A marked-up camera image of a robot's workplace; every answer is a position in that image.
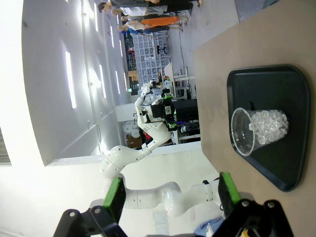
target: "orange pants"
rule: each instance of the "orange pants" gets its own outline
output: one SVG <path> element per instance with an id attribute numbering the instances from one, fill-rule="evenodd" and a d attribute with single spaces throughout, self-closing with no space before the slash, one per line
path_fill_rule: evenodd
<path id="1" fill-rule="evenodd" d="M 144 25 L 151 25 L 150 27 L 146 28 L 152 28 L 156 26 L 168 26 L 172 25 L 179 21 L 179 18 L 177 16 L 170 16 L 170 17 L 161 17 L 161 18 L 153 18 L 153 19 L 145 19 L 142 20 L 141 22 Z"/>

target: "wooden table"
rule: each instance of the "wooden table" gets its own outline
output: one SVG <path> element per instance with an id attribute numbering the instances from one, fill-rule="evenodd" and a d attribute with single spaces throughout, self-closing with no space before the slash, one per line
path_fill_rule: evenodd
<path id="1" fill-rule="evenodd" d="M 218 171 L 229 171 L 240 192 L 258 203 L 281 202 L 295 236 L 316 236 L 316 1 L 282 0 L 194 51 L 202 150 Z M 292 64 L 311 92 L 305 166 L 298 187 L 284 193 L 242 159 L 229 136 L 226 82 L 232 69 Z"/>

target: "black tray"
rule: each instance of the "black tray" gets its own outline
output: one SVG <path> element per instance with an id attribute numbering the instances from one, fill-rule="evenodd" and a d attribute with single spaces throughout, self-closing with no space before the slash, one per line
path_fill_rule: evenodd
<path id="1" fill-rule="evenodd" d="M 280 190 L 288 192 L 299 183 L 305 159 L 310 117 L 310 93 L 302 73 L 291 65 L 236 69 L 227 79 L 229 128 L 236 108 L 276 109 L 289 119 L 288 134 L 243 157 Z"/>

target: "concrete floor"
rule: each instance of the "concrete floor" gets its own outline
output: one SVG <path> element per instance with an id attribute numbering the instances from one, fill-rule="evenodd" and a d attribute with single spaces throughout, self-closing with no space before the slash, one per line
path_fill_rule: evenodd
<path id="1" fill-rule="evenodd" d="M 194 75 L 193 51 L 229 27 L 237 24 L 262 9 L 264 0 L 204 0 L 198 8 L 194 2 L 192 15 L 188 11 L 181 14 L 189 19 L 183 32 L 169 31 L 167 40 L 168 53 L 176 75 L 183 74 L 188 68 L 188 74 Z"/>

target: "plastic cup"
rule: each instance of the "plastic cup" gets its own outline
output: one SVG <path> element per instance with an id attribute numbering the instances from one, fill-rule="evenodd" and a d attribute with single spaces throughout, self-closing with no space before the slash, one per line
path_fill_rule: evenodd
<path id="1" fill-rule="evenodd" d="M 245 157 L 254 150 L 283 138 L 287 131 L 287 117 L 282 111 L 246 111 L 237 108 L 232 115 L 231 133 L 234 145 Z"/>

